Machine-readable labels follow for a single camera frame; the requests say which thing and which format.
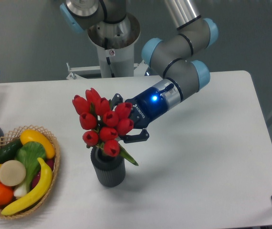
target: tulip bouquet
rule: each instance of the tulip bouquet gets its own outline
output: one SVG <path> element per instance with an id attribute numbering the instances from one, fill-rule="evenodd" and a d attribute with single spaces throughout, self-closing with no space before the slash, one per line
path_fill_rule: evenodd
<path id="1" fill-rule="evenodd" d="M 85 96 L 86 99 L 76 95 L 73 105 L 80 116 L 81 127 L 87 130 L 83 134 L 86 147 L 98 147 L 104 156 L 120 155 L 137 166 L 138 163 L 118 142 L 134 128 L 134 122 L 128 118 L 132 104 L 120 103 L 114 107 L 111 100 L 101 98 L 94 88 L 86 90 Z"/>

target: white table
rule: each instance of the white table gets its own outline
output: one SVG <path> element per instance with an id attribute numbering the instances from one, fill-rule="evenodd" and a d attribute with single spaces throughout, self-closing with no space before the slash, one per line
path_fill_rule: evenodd
<path id="1" fill-rule="evenodd" d="M 200 93 L 148 127 L 146 142 L 125 144 L 126 178 L 103 187 L 82 140 L 75 94 L 132 98 L 160 81 L 134 77 L 0 83 L 4 132 L 42 125 L 61 146 L 53 193 L 32 217 L 3 229 L 208 229 L 272 225 L 272 144 L 251 76 L 212 73 Z"/>

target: red tulip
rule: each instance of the red tulip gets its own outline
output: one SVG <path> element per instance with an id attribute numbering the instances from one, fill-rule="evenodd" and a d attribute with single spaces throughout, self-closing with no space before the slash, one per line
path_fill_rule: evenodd
<path id="1" fill-rule="evenodd" d="M 119 116 L 119 120 L 128 118 L 132 110 L 132 104 L 131 103 L 120 103 L 116 109 L 115 112 Z"/>
<path id="2" fill-rule="evenodd" d="M 80 115 L 80 123 L 84 130 L 90 130 L 97 126 L 97 119 L 91 113 L 84 112 Z"/>
<path id="3" fill-rule="evenodd" d="M 107 140 L 113 140 L 118 137 L 118 133 L 114 128 L 110 127 L 102 127 L 99 132 L 100 139 L 104 142 Z"/>
<path id="4" fill-rule="evenodd" d="M 111 107 L 109 105 L 109 101 L 105 98 L 101 98 L 96 100 L 94 104 L 94 109 L 96 111 L 96 114 L 99 116 L 104 115 L 107 111 L 111 110 Z"/>
<path id="5" fill-rule="evenodd" d="M 91 88 L 90 90 L 86 90 L 85 95 L 89 104 L 91 103 L 95 104 L 96 100 L 101 99 L 101 96 L 94 88 Z"/>
<path id="6" fill-rule="evenodd" d="M 73 105 L 75 107 L 76 112 L 78 115 L 81 115 L 84 112 L 89 112 L 90 110 L 90 103 L 87 102 L 86 99 L 83 97 L 76 95 L 73 99 Z"/>
<path id="7" fill-rule="evenodd" d="M 108 140 L 103 150 L 109 156 L 117 156 L 120 153 L 120 145 L 116 140 Z"/>
<path id="8" fill-rule="evenodd" d="M 99 135 L 95 131 L 93 131 L 93 130 L 86 131 L 83 134 L 83 140 L 89 146 L 95 146 L 96 144 L 98 144 Z"/>
<path id="9" fill-rule="evenodd" d="M 115 127 L 119 122 L 119 117 L 115 111 L 108 111 L 103 115 L 102 120 L 108 127 Z"/>
<path id="10" fill-rule="evenodd" d="M 126 135 L 134 128 L 134 122 L 129 118 L 121 119 L 116 127 L 119 136 Z"/>

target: green cucumber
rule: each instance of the green cucumber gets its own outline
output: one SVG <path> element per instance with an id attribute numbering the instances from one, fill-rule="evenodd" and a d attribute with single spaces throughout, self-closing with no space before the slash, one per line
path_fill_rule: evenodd
<path id="1" fill-rule="evenodd" d="M 6 161 L 13 160 L 16 152 L 22 147 L 21 140 L 18 138 L 12 142 L 7 143 L 4 147 L 0 148 L 0 164 Z"/>

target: light blue joint cap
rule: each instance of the light blue joint cap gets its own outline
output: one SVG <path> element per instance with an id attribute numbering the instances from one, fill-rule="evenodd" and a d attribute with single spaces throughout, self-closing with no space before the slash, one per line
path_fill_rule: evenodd
<path id="1" fill-rule="evenodd" d="M 217 41 L 218 37 L 219 37 L 219 30 L 218 27 L 216 25 L 216 23 L 213 22 L 213 20 L 209 19 L 209 18 L 204 18 L 205 22 L 207 22 L 209 29 L 210 29 L 210 41 L 208 44 L 208 47 L 211 46 L 214 42 Z"/>
<path id="2" fill-rule="evenodd" d="M 209 81 L 210 81 L 210 72 L 208 67 L 202 62 L 202 61 L 192 61 L 191 62 L 197 72 L 198 72 L 198 76 L 199 76 L 199 90 L 200 91 L 203 87 L 205 87 Z"/>
<path id="3" fill-rule="evenodd" d="M 76 22 L 76 20 L 73 18 L 70 12 L 67 10 L 64 3 L 60 6 L 60 10 L 65 18 L 65 21 L 74 32 L 76 33 L 84 32 L 84 30 L 80 27 L 80 25 Z"/>
<path id="4" fill-rule="evenodd" d="M 141 57 L 146 62 L 146 64 L 149 65 L 149 67 L 151 67 L 151 57 L 153 55 L 153 52 L 160 42 L 162 42 L 161 39 L 152 38 L 144 45 L 141 51 Z"/>

